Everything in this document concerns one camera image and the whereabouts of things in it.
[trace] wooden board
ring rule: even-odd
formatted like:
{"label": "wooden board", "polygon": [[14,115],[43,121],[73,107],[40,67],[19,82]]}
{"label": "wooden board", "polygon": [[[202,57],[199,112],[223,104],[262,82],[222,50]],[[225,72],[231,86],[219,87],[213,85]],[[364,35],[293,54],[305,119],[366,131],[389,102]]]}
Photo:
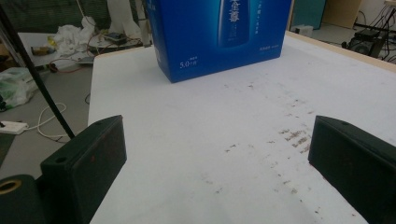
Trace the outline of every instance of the wooden board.
{"label": "wooden board", "polygon": [[361,0],[327,0],[323,22],[352,28],[360,7]]}

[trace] cardboard box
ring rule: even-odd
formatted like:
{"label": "cardboard box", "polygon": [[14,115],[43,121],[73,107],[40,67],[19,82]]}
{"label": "cardboard box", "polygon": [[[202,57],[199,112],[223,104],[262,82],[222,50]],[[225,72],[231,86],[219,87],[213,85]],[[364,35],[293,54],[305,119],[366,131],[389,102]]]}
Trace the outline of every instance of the cardboard box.
{"label": "cardboard box", "polygon": [[277,58],[290,3],[148,0],[158,64],[171,82],[178,82]]}

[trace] white table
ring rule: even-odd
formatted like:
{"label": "white table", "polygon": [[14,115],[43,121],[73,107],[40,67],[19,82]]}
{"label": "white table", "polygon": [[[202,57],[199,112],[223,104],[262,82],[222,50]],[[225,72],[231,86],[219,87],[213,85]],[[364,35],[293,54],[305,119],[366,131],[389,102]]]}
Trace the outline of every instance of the white table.
{"label": "white table", "polygon": [[92,223],[365,223],[307,150],[316,115],[396,145],[396,68],[295,37],[176,84],[153,48],[96,58],[89,123],[123,115],[128,161]]}

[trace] gray floor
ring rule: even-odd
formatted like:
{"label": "gray floor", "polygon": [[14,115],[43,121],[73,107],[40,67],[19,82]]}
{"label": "gray floor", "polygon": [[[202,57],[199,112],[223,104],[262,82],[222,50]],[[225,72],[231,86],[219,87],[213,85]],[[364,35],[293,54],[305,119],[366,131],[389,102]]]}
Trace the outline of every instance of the gray floor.
{"label": "gray floor", "polygon": [[[356,31],[329,24],[323,24],[320,30],[313,33],[313,38],[332,42],[341,47],[344,41],[348,42]],[[43,79],[55,102],[67,105],[64,117],[73,132],[83,130],[87,127],[89,105],[85,103],[86,96],[90,93],[92,68],[85,67],[76,73],[52,74],[44,73]],[[47,103],[40,92],[26,105],[20,105],[4,113],[0,113],[0,120],[23,121],[30,126],[37,124],[40,112]],[[47,134],[64,133],[62,127],[55,119],[42,127]],[[0,168],[0,179],[10,175],[28,174],[37,178],[41,175],[39,164],[51,153],[64,144],[57,143],[41,136],[36,130],[22,133],[16,136],[7,157]]]}

